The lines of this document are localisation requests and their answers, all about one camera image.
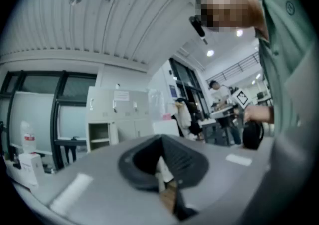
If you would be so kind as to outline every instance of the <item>paper note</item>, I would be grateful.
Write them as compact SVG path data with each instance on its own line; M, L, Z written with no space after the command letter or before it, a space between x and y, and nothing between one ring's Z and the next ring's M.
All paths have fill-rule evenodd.
M130 93L126 91L114 91L114 100L130 101Z
M250 164L252 163L252 159L241 157L235 154L229 154L226 157L226 160L237 163L239 165L243 165L243 166L250 166Z

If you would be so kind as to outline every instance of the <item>ceiling light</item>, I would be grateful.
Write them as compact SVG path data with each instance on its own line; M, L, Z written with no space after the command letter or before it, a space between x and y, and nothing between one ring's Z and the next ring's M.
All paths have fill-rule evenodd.
M207 56L208 57L211 57L211 56L213 56L214 55L214 51L213 50L209 50L208 52L207 52Z
M242 29L239 29L237 31L237 34L236 34L238 37L242 36L243 35L243 30Z

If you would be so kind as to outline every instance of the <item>person in background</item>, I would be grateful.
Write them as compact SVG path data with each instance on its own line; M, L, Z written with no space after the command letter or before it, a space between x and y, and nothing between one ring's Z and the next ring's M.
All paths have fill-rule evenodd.
M213 88L214 90L217 91L217 96L219 98L219 102L217 105L215 105L215 110L220 110L225 108L227 106L227 99L231 97L232 93L235 92L235 88L230 89L229 87L225 85L220 85L217 81L212 80L209 83L210 88ZM229 120L227 118L222 118L222 119L217 119L219 124L221 125L222 128L226 128L227 124L229 124ZM231 119L231 123L229 125L230 133L234 139L234 143L236 145L241 144L241 138L239 135L238 128L234 125Z
M298 125L286 83L317 35L299 0L196 0L200 24L211 31L255 28L260 63L274 105L247 106L245 120L275 124L275 136Z

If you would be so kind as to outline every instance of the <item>bottle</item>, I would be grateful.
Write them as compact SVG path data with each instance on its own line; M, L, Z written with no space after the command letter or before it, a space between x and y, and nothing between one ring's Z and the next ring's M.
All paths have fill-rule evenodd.
M35 136L32 126L25 121L20 126L21 143L24 153L33 153L36 151Z

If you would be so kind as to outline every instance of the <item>hand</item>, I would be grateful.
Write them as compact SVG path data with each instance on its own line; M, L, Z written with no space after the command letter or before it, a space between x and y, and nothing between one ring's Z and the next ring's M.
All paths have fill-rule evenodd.
M274 123L274 109L268 106L247 106L244 113L244 123L248 121Z

